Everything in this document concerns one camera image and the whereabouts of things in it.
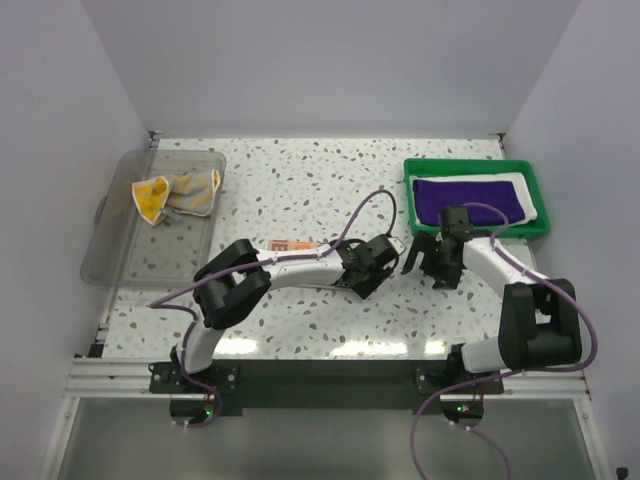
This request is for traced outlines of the purple towel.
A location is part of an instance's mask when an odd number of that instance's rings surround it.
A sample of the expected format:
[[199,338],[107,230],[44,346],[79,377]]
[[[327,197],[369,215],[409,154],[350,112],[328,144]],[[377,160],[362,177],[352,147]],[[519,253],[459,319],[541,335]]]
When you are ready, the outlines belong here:
[[412,192],[416,216],[423,225],[436,227],[442,210],[468,203],[482,203],[500,210],[511,225],[527,223],[531,218],[509,180],[445,182],[416,179]]

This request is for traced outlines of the colourful patterned towel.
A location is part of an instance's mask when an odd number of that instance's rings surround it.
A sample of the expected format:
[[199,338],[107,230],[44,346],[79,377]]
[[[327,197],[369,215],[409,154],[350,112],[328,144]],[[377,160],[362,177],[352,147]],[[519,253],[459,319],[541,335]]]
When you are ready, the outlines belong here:
[[[313,254],[318,256],[329,249],[329,244],[309,241],[268,240],[267,249],[275,251],[275,256],[288,257]],[[267,266],[272,274],[272,289],[302,287],[340,289],[340,278],[344,274],[342,261],[336,252],[322,259],[319,266],[310,265],[310,260],[289,260]]]

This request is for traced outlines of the white towel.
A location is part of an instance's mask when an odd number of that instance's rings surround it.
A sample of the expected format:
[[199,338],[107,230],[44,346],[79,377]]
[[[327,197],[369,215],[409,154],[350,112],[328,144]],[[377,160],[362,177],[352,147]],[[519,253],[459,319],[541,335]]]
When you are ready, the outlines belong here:
[[430,180],[445,181],[445,182],[447,181],[498,181],[498,180],[512,181],[516,188],[517,195],[525,208],[525,211],[531,215],[531,218],[529,221],[537,217],[536,210],[531,206],[531,198],[529,196],[527,187],[524,183],[523,176],[519,173],[486,175],[486,176],[484,175],[450,176],[450,177],[432,178]]

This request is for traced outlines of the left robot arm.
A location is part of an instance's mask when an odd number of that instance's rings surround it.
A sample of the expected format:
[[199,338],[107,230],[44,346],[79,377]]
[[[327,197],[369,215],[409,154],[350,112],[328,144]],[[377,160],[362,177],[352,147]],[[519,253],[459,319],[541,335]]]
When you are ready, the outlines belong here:
[[391,276],[404,251],[389,234],[296,252],[256,249],[247,239],[233,242],[196,274],[193,298],[201,314],[172,354],[173,381],[185,392],[201,390],[223,332],[244,321],[266,294],[345,288],[365,299]]

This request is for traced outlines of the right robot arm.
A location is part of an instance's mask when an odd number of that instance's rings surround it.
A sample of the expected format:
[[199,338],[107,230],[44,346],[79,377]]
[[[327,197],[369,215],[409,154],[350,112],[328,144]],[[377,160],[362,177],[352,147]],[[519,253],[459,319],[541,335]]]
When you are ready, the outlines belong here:
[[571,282],[529,269],[495,233],[473,226],[467,205],[442,210],[439,221],[439,234],[414,236],[402,272],[418,265],[435,289],[455,289],[469,270],[501,298],[495,336],[451,347],[445,369],[449,387],[464,393],[480,382],[481,374],[577,363],[582,340]]

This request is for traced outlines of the green plastic tray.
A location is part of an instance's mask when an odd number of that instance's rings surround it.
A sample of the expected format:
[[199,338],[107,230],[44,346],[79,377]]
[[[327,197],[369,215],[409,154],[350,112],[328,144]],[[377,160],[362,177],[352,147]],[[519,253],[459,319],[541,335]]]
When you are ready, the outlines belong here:
[[413,192],[415,180],[469,175],[515,174],[523,176],[531,198],[531,206],[537,217],[526,223],[512,224],[500,234],[502,238],[535,239],[547,235],[551,225],[544,205],[539,185],[531,164],[525,160],[487,160],[487,159],[419,159],[408,158],[404,161],[404,183],[407,193],[409,225],[412,235],[424,231],[435,235],[438,225],[429,226],[418,220]]

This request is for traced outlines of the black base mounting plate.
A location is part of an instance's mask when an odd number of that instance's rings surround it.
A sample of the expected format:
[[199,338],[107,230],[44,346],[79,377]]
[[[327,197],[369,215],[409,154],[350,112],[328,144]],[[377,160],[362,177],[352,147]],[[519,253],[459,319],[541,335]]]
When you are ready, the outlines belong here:
[[175,361],[148,366],[149,391],[170,398],[174,419],[200,422],[246,409],[409,410],[449,385],[486,378],[445,360],[214,360],[187,380]]

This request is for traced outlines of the yellow grey patterned towel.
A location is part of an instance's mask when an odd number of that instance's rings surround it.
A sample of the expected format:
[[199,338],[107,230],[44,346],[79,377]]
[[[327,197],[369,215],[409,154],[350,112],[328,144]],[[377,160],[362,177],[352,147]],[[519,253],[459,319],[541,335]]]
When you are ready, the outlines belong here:
[[131,195],[141,219],[155,227],[173,213],[209,216],[221,183],[222,176],[216,169],[183,175],[165,174],[134,182]]

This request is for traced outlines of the clear grey plastic bin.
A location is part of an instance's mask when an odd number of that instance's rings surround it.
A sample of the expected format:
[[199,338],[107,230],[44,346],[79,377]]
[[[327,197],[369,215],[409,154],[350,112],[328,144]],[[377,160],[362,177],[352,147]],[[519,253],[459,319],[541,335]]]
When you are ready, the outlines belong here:
[[124,155],[94,218],[94,232],[80,275],[100,286],[176,287],[191,282],[208,261],[216,212],[196,216],[169,209],[155,226],[139,214],[132,186],[158,176],[195,176],[216,171],[226,158],[217,151],[138,150]]

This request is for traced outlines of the aluminium frame rail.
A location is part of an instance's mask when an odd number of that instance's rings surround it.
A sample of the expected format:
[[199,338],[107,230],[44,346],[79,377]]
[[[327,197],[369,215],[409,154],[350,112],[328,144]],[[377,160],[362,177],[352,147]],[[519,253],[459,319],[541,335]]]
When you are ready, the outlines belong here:
[[[149,397],[149,363],[148,359],[74,359],[63,396]],[[504,379],[503,386],[508,399],[591,399],[584,375],[579,372],[525,372]]]

